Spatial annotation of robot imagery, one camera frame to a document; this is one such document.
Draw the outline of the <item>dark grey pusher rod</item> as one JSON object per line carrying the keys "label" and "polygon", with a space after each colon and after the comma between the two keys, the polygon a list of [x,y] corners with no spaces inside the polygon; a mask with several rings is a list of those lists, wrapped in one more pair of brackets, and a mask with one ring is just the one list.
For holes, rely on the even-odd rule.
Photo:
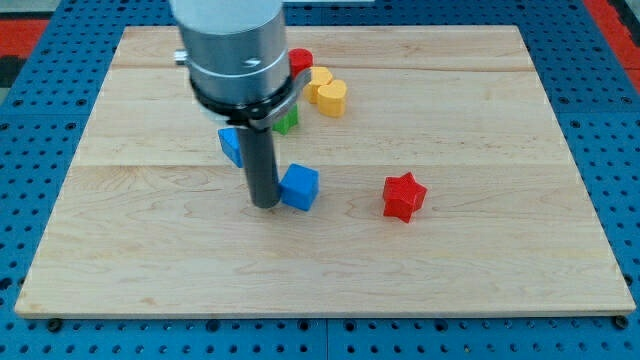
{"label": "dark grey pusher rod", "polygon": [[251,201],[258,208],[272,208],[280,201],[272,131],[237,128],[236,132]]}

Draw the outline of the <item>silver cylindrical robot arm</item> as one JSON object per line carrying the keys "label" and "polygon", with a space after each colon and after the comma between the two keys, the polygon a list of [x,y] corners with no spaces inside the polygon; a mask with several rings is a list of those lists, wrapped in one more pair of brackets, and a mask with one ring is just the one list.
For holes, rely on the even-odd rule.
{"label": "silver cylindrical robot arm", "polygon": [[296,104],[311,72],[291,72],[280,0],[171,0],[183,63],[200,106],[237,129],[253,204],[280,201],[273,125]]}

